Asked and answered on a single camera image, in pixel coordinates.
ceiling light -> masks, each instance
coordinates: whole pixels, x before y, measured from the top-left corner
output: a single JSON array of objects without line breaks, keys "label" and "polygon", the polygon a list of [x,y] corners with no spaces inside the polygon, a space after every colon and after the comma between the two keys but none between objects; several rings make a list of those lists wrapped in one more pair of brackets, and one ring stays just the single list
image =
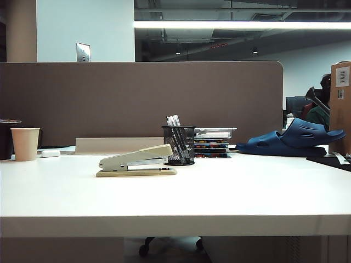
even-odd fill
[{"label": "ceiling light", "polygon": [[351,29],[351,22],[134,21],[135,28]]}]

black pencil cup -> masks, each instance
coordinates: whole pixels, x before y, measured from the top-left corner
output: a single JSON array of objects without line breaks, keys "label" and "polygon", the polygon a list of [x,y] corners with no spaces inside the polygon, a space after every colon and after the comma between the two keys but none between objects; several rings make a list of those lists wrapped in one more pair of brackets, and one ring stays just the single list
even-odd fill
[{"label": "black pencil cup", "polygon": [[194,164],[195,126],[162,126],[163,142],[170,144],[173,154],[168,156],[167,165]]}]

stapler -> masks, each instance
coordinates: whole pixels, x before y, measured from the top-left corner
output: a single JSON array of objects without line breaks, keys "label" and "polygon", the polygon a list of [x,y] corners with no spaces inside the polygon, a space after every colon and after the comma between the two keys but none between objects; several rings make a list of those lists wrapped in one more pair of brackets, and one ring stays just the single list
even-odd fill
[{"label": "stapler", "polygon": [[101,167],[102,170],[99,171],[96,176],[111,177],[176,174],[177,171],[173,168],[129,169],[128,167],[131,165],[166,163],[167,156],[172,154],[173,152],[170,144],[164,144],[104,158],[99,163],[99,167]]}]

floor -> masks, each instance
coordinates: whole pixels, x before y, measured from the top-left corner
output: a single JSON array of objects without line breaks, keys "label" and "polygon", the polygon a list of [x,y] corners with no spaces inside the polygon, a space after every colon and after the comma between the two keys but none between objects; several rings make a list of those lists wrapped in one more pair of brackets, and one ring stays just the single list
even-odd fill
[{"label": "floor", "polygon": [[204,251],[196,249],[198,237],[161,237],[155,238],[149,246],[149,253],[141,258],[139,248],[144,237],[124,239],[125,263],[211,263]]}]

wall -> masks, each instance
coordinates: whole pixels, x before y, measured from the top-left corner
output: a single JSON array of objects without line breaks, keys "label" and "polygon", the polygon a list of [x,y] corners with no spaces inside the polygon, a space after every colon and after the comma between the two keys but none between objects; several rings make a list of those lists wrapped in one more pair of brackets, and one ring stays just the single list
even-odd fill
[{"label": "wall", "polygon": [[305,96],[312,86],[320,89],[322,75],[330,73],[331,65],[339,61],[351,60],[351,41],[255,56],[246,60],[277,60],[282,63],[284,68],[283,108],[285,108],[286,96]]},{"label": "wall", "polygon": [[7,1],[8,62],[37,61],[36,0]]},{"label": "wall", "polygon": [[133,21],[130,0],[37,0],[38,61],[76,61],[76,42],[91,61],[135,61]]}]

